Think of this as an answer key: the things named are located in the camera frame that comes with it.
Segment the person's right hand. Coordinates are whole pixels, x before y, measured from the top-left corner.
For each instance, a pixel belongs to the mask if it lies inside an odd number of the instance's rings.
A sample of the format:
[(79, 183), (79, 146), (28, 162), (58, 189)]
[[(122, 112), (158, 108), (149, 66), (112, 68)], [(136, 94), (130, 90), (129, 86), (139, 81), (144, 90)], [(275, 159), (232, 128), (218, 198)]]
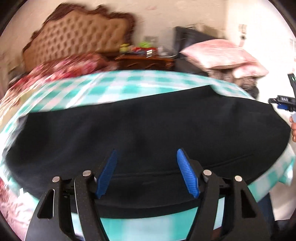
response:
[(293, 142), (296, 142), (296, 122), (294, 122), (293, 117), (290, 117), (290, 123), (291, 123), (291, 130), (292, 130), (292, 140)]

